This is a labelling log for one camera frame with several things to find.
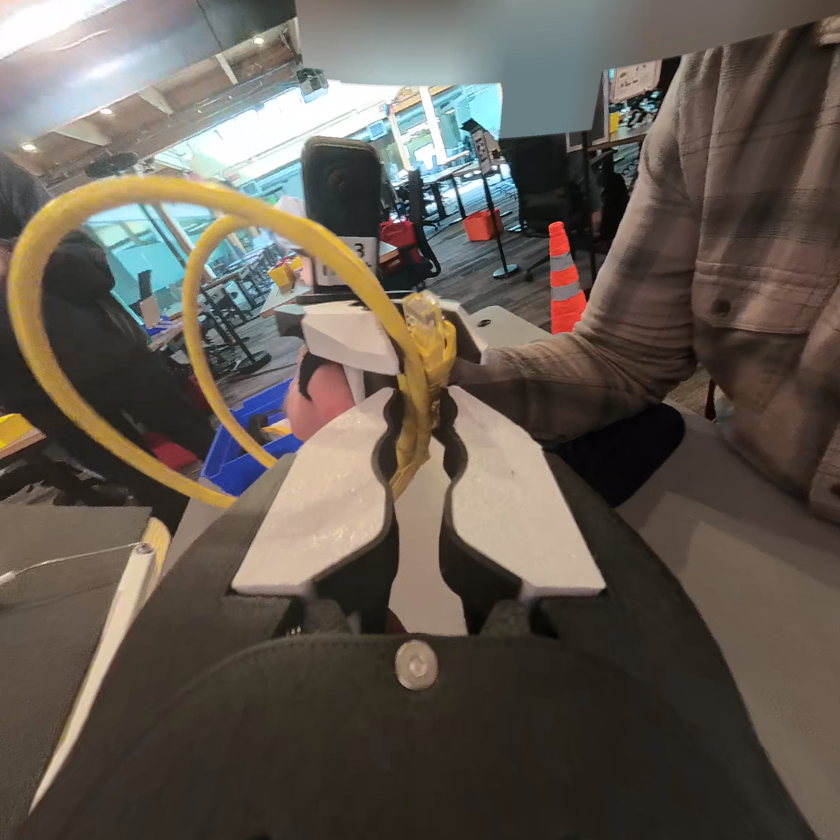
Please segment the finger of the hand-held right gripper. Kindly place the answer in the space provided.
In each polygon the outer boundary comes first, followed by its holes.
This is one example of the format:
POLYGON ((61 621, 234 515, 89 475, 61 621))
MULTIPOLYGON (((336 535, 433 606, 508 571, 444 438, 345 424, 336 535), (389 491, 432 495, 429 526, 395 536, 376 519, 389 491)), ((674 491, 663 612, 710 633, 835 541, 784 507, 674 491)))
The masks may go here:
POLYGON ((281 336, 299 338, 327 361, 380 375, 396 376, 402 369, 378 318, 357 301, 291 303, 274 310, 274 317, 281 336))
POLYGON ((471 364, 484 364, 489 344, 464 307, 456 301, 441 298, 440 308, 445 319, 455 327, 456 358, 471 364))

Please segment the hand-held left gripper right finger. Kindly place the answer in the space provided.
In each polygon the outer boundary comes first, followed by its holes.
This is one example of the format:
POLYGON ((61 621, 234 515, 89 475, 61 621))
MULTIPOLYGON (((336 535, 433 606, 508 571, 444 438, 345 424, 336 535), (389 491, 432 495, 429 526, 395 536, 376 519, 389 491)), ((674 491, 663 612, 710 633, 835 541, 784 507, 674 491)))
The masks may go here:
POLYGON ((602 573, 542 447, 460 386, 447 397, 455 460, 444 509, 454 535, 511 575, 523 601, 601 594, 602 573))

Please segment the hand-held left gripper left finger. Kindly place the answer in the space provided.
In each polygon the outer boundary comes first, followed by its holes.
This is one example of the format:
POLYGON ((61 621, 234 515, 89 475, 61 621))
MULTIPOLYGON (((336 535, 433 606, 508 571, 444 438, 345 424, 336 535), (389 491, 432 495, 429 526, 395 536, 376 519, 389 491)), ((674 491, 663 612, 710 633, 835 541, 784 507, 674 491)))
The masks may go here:
POLYGON ((386 533, 390 481, 375 462, 394 391, 378 391, 298 450, 233 579, 242 595, 309 595, 386 533))

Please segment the person's right forearm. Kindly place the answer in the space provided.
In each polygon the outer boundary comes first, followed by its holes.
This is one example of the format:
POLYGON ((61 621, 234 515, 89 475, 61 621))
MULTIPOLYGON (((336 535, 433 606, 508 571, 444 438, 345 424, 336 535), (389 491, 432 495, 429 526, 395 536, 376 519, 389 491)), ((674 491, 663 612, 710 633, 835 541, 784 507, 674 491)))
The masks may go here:
POLYGON ((592 300, 572 332, 457 360, 448 382, 557 444, 659 409, 695 361, 686 308, 592 300))

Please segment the person's right hand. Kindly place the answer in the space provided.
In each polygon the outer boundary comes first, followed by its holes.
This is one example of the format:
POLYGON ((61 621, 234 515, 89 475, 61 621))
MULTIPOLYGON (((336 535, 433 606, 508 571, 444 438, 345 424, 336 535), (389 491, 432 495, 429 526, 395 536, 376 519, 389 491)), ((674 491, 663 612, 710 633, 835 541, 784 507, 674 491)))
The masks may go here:
POLYGON ((354 405, 343 366, 312 353, 303 344, 283 403, 291 433, 305 443, 354 405))

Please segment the black office chair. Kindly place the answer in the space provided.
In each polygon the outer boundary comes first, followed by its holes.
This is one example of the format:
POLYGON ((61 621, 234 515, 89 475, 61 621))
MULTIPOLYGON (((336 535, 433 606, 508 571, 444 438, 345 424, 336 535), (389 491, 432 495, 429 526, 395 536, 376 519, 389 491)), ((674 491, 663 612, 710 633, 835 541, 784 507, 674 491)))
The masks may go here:
POLYGON ((416 171, 407 178, 406 195, 406 218, 391 225, 395 255, 384 264, 383 274, 391 289, 423 290, 440 276, 442 267, 425 234, 424 184, 416 171))
POLYGON ((591 246, 602 207, 583 152, 568 151, 563 133, 501 138, 499 143, 518 192, 521 234, 547 238, 550 225, 562 222, 573 255, 591 246))

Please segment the orange bin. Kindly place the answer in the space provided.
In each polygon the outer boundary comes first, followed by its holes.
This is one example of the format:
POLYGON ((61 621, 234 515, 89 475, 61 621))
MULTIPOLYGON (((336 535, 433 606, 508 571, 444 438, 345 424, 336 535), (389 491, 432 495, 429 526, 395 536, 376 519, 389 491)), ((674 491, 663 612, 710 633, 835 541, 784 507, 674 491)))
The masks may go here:
POLYGON ((470 213, 463 219, 463 227, 467 240, 471 243, 488 242, 501 236, 505 229, 498 207, 470 213))

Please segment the orange traffic cone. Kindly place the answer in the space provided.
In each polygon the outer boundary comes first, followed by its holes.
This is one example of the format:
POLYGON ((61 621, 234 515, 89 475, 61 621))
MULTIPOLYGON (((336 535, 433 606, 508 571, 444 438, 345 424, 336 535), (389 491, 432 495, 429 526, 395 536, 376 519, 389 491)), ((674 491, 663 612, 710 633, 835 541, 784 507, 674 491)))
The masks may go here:
POLYGON ((583 317, 587 300, 561 221, 549 226, 549 269, 552 334, 572 332, 583 317))

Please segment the red bag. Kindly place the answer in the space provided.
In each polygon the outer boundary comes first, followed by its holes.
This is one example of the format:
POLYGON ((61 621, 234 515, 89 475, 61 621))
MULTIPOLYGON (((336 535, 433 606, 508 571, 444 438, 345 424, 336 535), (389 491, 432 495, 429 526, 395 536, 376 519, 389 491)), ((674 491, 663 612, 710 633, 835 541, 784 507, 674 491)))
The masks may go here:
POLYGON ((142 435, 144 445, 162 464, 173 471, 181 471, 199 462, 193 452, 171 441, 167 436, 155 433, 142 435))

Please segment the black wood-rimmed board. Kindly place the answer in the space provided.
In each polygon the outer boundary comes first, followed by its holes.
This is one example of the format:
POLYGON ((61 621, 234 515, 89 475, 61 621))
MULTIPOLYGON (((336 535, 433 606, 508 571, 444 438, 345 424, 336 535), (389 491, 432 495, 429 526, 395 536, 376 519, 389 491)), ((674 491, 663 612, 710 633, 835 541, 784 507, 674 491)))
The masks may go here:
POLYGON ((1 837, 13 838, 67 724, 132 547, 149 540, 162 571, 172 537, 139 507, 2 505, 1 538, 1 837))

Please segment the person's plaid shirt torso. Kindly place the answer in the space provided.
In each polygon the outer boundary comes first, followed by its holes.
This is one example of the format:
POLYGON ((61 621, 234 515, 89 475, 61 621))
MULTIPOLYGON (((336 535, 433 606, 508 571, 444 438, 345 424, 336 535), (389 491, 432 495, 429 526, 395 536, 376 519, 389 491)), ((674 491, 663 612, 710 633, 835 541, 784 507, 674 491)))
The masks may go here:
POLYGON ((838 15, 685 56, 574 337, 579 434, 701 364, 728 441, 838 522, 838 15))

